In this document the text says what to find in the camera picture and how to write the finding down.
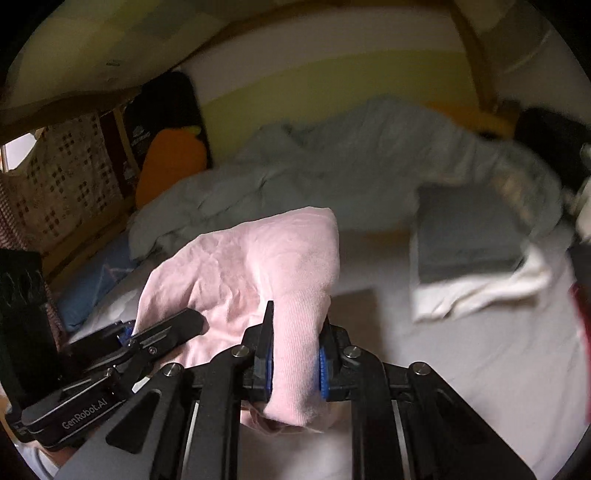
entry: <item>gray blanket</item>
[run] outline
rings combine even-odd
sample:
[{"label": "gray blanket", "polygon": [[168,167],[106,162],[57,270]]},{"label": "gray blanket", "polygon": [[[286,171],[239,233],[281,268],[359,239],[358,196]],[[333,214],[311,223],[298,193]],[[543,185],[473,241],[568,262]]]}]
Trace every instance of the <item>gray blanket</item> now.
[{"label": "gray blanket", "polygon": [[305,206],[331,208],[341,230],[388,231],[411,222],[425,182],[490,184],[531,236],[561,215],[560,183],[534,153],[387,96],[315,125],[261,128],[232,160],[141,209],[131,254],[173,255],[201,233]]}]

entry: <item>orange plush toy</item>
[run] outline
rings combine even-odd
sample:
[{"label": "orange plush toy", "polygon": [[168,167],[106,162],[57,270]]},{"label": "orange plush toy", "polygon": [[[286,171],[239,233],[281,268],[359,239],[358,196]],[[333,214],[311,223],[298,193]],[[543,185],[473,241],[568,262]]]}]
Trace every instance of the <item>orange plush toy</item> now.
[{"label": "orange plush toy", "polygon": [[205,170],[207,150],[203,142],[184,129],[160,131],[148,149],[135,191],[135,205],[142,208],[179,180]]}]

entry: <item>blue pillow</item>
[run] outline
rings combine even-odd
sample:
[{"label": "blue pillow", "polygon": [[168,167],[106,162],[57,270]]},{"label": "blue pillow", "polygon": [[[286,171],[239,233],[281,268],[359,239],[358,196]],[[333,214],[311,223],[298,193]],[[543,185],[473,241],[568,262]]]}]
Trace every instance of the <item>blue pillow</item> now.
[{"label": "blue pillow", "polygon": [[66,330],[77,331],[95,305],[137,266],[129,254],[127,233],[97,252],[76,272],[57,301]]}]

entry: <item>white bed sheet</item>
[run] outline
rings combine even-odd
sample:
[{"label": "white bed sheet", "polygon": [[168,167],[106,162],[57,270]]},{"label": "white bed sheet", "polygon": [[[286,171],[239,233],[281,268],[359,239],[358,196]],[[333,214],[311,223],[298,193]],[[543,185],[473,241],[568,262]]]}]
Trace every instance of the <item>white bed sheet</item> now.
[{"label": "white bed sheet", "polygon": [[[537,301],[491,306],[458,320],[413,323],[408,248],[341,234],[341,276],[331,322],[383,361],[428,362],[532,468],[550,480],[587,427],[587,362],[569,295],[560,225],[541,241],[554,277]],[[269,437],[241,430],[239,478],[348,480],[348,414],[327,433]]]}]

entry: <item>pink cloth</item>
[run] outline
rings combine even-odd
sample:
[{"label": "pink cloth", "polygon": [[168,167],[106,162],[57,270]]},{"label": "pink cloth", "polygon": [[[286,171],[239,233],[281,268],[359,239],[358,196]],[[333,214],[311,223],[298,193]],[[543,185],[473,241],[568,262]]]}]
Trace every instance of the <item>pink cloth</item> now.
[{"label": "pink cloth", "polygon": [[[338,275],[339,237],[329,209],[307,207],[206,233],[152,272],[134,333],[185,307],[198,310],[207,320],[204,335],[167,359],[193,367],[240,343],[273,300],[273,390],[263,414],[309,426],[327,411],[319,393],[318,335]],[[274,429],[250,413],[243,423]]]}]

